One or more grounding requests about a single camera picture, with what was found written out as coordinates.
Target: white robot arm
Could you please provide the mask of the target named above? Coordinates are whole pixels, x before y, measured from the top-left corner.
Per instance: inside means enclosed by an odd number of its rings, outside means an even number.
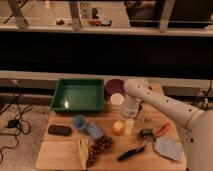
[[[213,111],[153,92],[145,79],[129,79],[124,84],[126,96],[121,113],[136,117],[141,100],[151,104],[190,132],[187,170],[213,171]]]

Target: green tray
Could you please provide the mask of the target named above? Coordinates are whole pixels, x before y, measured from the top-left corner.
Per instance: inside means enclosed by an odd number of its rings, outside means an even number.
[[[103,79],[60,79],[50,105],[57,113],[101,112],[103,108]]]

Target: black-handled knife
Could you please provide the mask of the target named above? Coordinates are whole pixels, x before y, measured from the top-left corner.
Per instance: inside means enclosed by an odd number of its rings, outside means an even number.
[[[122,154],[121,156],[119,156],[117,158],[117,160],[122,161],[122,160],[127,159],[131,156],[134,156],[138,153],[142,153],[144,150],[145,150],[145,146],[143,146],[141,148],[135,148],[135,149],[129,150],[129,151],[125,152],[124,154]]]

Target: black cable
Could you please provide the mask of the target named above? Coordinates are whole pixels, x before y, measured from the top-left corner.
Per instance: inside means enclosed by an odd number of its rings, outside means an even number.
[[[210,85],[207,91],[202,91],[202,95],[196,97],[195,101],[192,103],[192,105],[199,107],[199,103],[202,102],[200,109],[207,110],[208,109],[208,95],[212,88],[212,80],[210,80]]]
[[[30,126],[30,122],[29,121],[26,121],[24,118],[23,118],[23,115],[26,114],[27,112],[31,111],[33,109],[33,106],[32,105],[28,105],[26,106],[23,110],[21,110],[19,104],[18,104],[18,99],[19,97],[22,95],[22,93],[20,93],[19,95],[15,96],[15,93],[16,93],[16,88],[14,88],[14,92],[13,92],[13,100],[10,102],[10,104],[5,108],[3,109],[1,112],[0,112],[0,115],[3,114],[5,111],[7,111],[9,109],[9,107],[15,103],[17,108],[18,108],[18,114],[15,115],[14,119],[13,120],[17,120],[17,125],[14,127],[16,128],[16,131],[15,133],[0,133],[0,136],[13,136],[16,140],[16,144],[14,146],[2,146],[0,148],[0,164],[3,162],[4,160],[4,155],[3,155],[3,150],[4,149],[13,149],[15,148],[18,144],[19,144],[19,140],[18,140],[18,136],[22,133],[24,135],[28,135],[30,132],[31,132],[31,126]],[[27,124],[27,131],[25,131],[25,129],[23,128],[23,123],[26,123]]]
[[[15,98],[13,98],[13,100],[4,108],[0,111],[0,115],[2,115],[4,112],[6,112],[10,106],[15,103],[20,97],[21,97],[22,94],[19,94],[18,96],[16,96]]]

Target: glass window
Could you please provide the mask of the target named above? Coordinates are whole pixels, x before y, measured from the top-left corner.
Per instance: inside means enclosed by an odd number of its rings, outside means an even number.
[[[78,30],[153,35],[197,29],[195,34],[206,34],[208,30],[208,35],[213,35],[212,14],[212,0],[1,0],[0,30],[14,26],[23,31]]]

